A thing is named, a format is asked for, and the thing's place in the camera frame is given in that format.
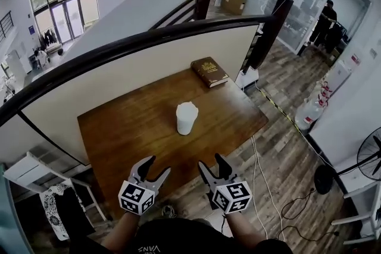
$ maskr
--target handrail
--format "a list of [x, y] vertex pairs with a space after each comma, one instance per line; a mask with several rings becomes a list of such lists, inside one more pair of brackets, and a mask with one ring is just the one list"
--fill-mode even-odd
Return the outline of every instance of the handrail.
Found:
[[155, 23], [150, 30], [158, 28], [160, 25], [162, 25], [165, 21], [167, 21], [171, 16], [173, 16], [175, 13], [180, 11], [182, 8], [184, 8], [187, 4], [190, 4], [193, 0], [185, 0], [182, 4], [178, 5], [176, 8], [174, 8], [172, 11], [170, 11], [167, 15], [165, 15], [161, 20], [159, 20], [157, 23]]
[[13, 20], [11, 16], [11, 11], [6, 13], [6, 15], [0, 20], [0, 42], [2, 42], [10, 29], [13, 28]]
[[23, 115], [21, 110], [41, 96], [108, 62], [177, 39], [214, 31], [259, 25], [260, 23], [272, 22], [275, 19], [273, 15], [253, 15], [198, 20], [192, 23], [182, 23], [150, 30], [101, 46], [65, 62], [16, 93], [0, 107], [0, 126], [16, 114], [21, 113]]

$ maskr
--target brown book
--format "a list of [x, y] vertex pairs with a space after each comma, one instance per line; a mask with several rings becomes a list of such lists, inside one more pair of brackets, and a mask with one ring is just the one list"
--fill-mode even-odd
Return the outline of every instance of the brown book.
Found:
[[190, 64], [190, 67], [200, 76], [209, 88], [227, 82], [229, 77], [211, 57], [205, 57], [194, 61]]

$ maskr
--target red label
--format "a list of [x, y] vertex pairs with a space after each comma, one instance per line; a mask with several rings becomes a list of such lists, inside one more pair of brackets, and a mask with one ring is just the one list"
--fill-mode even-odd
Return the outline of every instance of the red label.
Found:
[[309, 117], [306, 117], [306, 118], [304, 119], [304, 121], [305, 121], [306, 123], [308, 123], [308, 124], [312, 124], [312, 122], [313, 122], [313, 120], [312, 120], [311, 118], [309, 118]]

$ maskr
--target white cup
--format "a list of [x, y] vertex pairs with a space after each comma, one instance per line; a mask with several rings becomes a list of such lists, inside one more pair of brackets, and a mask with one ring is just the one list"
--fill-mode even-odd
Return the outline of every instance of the white cup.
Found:
[[198, 108], [192, 102], [185, 102], [177, 106], [177, 131], [186, 136], [192, 130], [198, 115]]

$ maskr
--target sneaker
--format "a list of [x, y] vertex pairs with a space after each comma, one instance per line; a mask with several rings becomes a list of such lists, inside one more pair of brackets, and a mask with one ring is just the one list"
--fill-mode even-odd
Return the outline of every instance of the sneaker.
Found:
[[177, 215], [174, 211], [174, 208], [171, 205], [164, 206], [161, 210], [161, 215], [166, 217], [166, 218], [176, 218], [177, 217]]

